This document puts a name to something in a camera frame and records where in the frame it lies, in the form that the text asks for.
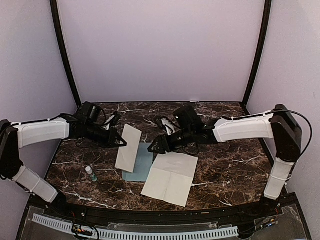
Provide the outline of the white letter paper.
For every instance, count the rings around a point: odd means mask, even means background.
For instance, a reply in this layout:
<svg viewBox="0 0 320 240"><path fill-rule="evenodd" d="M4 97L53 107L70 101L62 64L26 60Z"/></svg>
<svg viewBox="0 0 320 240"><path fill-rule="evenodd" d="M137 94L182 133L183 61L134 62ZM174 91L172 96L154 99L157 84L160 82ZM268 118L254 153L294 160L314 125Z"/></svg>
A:
<svg viewBox="0 0 320 240"><path fill-rule="evenodd" d="M118 149L115 168L133 173L142 132L129 124L125 124L122 138L127 142L126 146Z"/></svg>

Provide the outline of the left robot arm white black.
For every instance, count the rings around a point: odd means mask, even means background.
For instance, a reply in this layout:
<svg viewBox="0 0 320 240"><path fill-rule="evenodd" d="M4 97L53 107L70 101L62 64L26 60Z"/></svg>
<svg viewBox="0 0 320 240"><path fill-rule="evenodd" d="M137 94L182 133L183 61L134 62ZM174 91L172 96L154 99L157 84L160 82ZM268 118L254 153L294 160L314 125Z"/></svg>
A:
<svg viewBox="0 0 320 240"><path fill-rule="evenodd" d="M98 122L104 110L90 102L83 103L75 114L62 113L54 118L29 122L0 122L0 178L10 180L51 204L60 218L71 213L64 194L29 169L20 159L20 149L42 142L64 139L88 139L101 148L125 147L127 142L114 128L121 118L114 112L103 123Z"/></svg>

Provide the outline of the white paper sheet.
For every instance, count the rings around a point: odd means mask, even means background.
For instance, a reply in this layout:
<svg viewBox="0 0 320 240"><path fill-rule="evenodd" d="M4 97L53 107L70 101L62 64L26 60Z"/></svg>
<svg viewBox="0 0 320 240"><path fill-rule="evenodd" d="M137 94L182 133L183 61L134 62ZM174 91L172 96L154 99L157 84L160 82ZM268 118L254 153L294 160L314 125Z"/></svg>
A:
<svg viewBox="0 0 320 240"><path fill-rule="evenodd" d="M197 157L184 153L158 154L141 195L185 207L197 164Z"/></svg>

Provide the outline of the light blue envelope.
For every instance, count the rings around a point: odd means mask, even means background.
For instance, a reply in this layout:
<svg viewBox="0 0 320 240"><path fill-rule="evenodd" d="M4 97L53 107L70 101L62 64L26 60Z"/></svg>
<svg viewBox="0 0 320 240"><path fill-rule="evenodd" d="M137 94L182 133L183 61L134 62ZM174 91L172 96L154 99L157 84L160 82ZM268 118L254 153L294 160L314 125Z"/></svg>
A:
<svg viewBox="0 0 320 240"><path fill-rule="evenodd" d="M127 182L145 182L153 164L153 153L148 151L150 143L140 143L133 173L122 171L122 179Z"/></svg>

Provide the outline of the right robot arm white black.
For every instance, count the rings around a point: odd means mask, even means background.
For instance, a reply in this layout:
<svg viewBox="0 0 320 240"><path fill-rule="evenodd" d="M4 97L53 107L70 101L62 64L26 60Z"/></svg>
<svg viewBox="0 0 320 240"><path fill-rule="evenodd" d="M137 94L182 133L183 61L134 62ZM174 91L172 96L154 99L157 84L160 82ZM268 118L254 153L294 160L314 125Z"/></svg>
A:
<svg viewBox="0 0 320 240"><path fill-rule="evenodd" d="M164 155L190 144L216 145L233 140L273 139L276 154L264 189L265 198L255 205L255 213L266 217L274 210L273 200L279 198L296 163L306 151L306 148L302 148L303 131L294 115L302 116L283 104L277 104L274 109L263 113L217 117L204 123L195 109L187 105L173 113L178 123L178 131L174 131L174 125L167 117L155 118L158 127L167 133L157 136L148 151Z"/></svg>

